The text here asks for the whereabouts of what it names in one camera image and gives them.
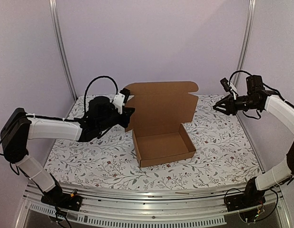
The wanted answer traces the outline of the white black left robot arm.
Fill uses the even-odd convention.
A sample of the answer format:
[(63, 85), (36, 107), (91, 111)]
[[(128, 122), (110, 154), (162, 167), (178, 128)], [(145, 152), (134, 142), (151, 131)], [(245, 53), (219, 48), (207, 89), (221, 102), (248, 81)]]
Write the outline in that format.
[(90, 100), (88, 109), (81, 118), (29, 114), (23, 108), (16, 108), (0, 132), (0, 147), (9, 164), (15, 164), (16, 174), (24, 173), (40, 189), (45, 198), (55, 206), (62, 206), (65, 198), (73, 196), (63, 192), (55, 178), (30, 156), (27, 142), (35, 139), (63, 139), (86, 143), (100, 139), (112, 127), (127, 128), (135, 108), (126, 107), (127, 98), (118, 93), (113, 100), (97, 96)]

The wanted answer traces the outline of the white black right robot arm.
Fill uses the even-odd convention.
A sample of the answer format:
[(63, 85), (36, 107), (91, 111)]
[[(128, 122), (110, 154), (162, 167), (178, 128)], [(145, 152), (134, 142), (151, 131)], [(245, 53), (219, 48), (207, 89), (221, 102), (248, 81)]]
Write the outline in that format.
[(281, 162), (247, 182), (241, 203), (244, 207), (251, 207), (265, 191), (294, 179), (294, 105), (284, 99), (277, 89), (266, 85), (260, 75), (248, 74), (245, 81), (247, 93), (239, 95), (231, 79), (221, 79), (221, 85), (229, 94), (217, 101), (213, 109), (225, 115), (249, 110), (255, 110), (258, 114), (265, 112), (276, 121), (277, 126), (283, 128), (284, 133), (293, 137), (293, 143), (286, 155), (281, 157)]

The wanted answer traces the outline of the brown cardboard box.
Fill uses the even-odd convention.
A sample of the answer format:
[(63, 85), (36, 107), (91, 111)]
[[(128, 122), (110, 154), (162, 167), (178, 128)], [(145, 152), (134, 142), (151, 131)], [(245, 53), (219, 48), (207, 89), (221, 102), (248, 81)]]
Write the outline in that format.
[(183, 126), (193, 121), (198, 85), (192, 81), (132, 83), (135, 108), (128, 128), (140, 168), (192, 158), (196, 148)]

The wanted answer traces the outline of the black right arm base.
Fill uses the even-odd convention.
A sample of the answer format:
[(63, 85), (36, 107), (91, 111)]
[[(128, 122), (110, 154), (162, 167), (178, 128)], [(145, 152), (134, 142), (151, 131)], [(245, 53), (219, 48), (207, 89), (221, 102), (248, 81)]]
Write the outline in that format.
[[(228, 195), (231, 190), (236, 190), (239, 193), (234, 195)], [(250, 207), (262, 205), (265, 203), (265, 191), (253, 191), (248, 190), (240, 191), (239, 189), (229, 189), (224, 195), (224, 204), (226, 205), (227, 211), (236, 211), (247, 209)]]

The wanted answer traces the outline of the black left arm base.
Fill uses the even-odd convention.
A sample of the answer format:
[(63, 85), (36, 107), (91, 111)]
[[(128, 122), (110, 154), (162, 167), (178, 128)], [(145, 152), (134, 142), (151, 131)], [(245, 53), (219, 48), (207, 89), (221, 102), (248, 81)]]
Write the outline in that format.
[(64, 193), (60, 189), (52, 189), (44, 192), (41, 202), (44, 204), (56, 206), (58, 208), (79, 211), (83, 198), (78, 194)]

